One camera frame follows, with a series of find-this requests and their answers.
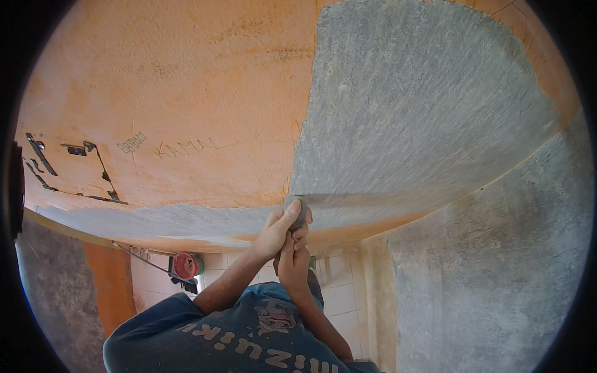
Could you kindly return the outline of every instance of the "grey plaster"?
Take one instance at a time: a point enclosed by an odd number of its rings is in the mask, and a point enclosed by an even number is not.
[[[33,314],[58,357],[71,372],[106,372],[106,335],[82,242],[25,218],[17,255]]]
[[[396,371],[532,371],[584,269],[593,180],[579,114],[495,182],[391,231]]]
[[[313,206],[313,229],[445,206],[514,167],[556,130],[558,114],[522,42],[469,7],[344,0],[322,9],[317,35],[290,192],[368,202]],[[246,245],[229,237],[258,233],[270,210],[37,209],[102,237],[229,246]]]

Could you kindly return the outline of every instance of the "cartoon graphic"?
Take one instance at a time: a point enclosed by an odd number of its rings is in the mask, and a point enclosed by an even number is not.
[[[259,318],[259,331],[257,332],[259,337],[269,332],[287,334],[288,329],[297,326],[292,312],[288,311],[282,304],[273,299],[264,299],[263,301],[267,301],[265,307],[255,307]]]

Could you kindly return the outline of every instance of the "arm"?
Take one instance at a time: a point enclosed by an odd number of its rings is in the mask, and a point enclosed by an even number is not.
[[[348,343],[319,310],[307,286],[309,250],[304,247],[295,251],[292,244],[292,237],[288,234],[278,264],[280,283],[290,295],[304,324],[315,338],[325,343],[343,363],[354,361]]]
[[[242,292],[263,265],[272,259],[284,244],[286,232],[299,216],[300,200],[294,201],[284,212],[277,209],[271,213],[259,237],[214,283],[200,292],[193,304],[207,316],[214,311],[223,311],[234,306]],[[309,228],[305,224],[293,233],[294,247],[303,248],[307,243]]]
[[[269,259],[251,246],[205,290],[200,292],[193,304],[207,316],[234,306],[253,277]]]

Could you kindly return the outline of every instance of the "metal rod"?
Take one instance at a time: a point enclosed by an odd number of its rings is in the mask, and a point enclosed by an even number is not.
[[[156,268],[157,268],[157,269],[159,269],[160,271],[162,271],[162,272],[165,272],[165,273],[168,273],[170,276],[172,276],[172,277],[174,277],[174,278],[176,278],[176,279],[178,279],[178,280],[184,281],[184,282],[186,282],[186,283],[189,283],[189,284],[191,284],[191,285],[194,285],[194,284],[195,284],[195,283],[193,283],[192,281],[189,281],[189,280],[184,280],[184,279],[182,279],[182,278],[180,278],[180,277],[176,276],[174,273],[172,273],[172,272],[170,272],[170,271],[168,271],[168,270],[165,270],[165,269],[163,269],[162,267],[158,267],[158,266],[156,266],[155,264],[153,264],[153,263],[152,263],[152,262],[150,262],[149,260],[147,260],[147,259],[144,259],[144,258],[140,257],[139,255],[135,254],[134,252],[132,252],[132,251],[130,251],[130,250],[127,250],[127,249],[125,249],[124,247],[120,246],[120,245],[119,245],[118,243],[116,243],[115,241],[110,241],[110,242],[112,243],[112,245],[114,245],[114,246],[118,247],[120,250],[122,250],[122,251],[124,251],[124,252],[127,252],[127,253],[129,253],[129,254],[131,254],[131,255],[132,255],[132,256],[134,256],[135,258],[139,258],[139,259],[143,260],[145,263],[149,264],[150,266],[152,266],[152,267],[156,267]]]

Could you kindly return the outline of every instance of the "sanding block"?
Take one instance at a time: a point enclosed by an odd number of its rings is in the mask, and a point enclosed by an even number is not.
[[[290,204],[295,199],[300,200],[301,209],[300,209],[300,213],[298,214],[297,219],[294,221],[293,225],[291,225],[290,228],[288,229],[290,231],[290,233],[301,228],[304,224],[305,219],[307,218],[307,200],[305,198],[301,198],[300,196],[293,196],[293,195],[286,196],[284,198],[284,211],[286,211],[286,209],[290,206]]]

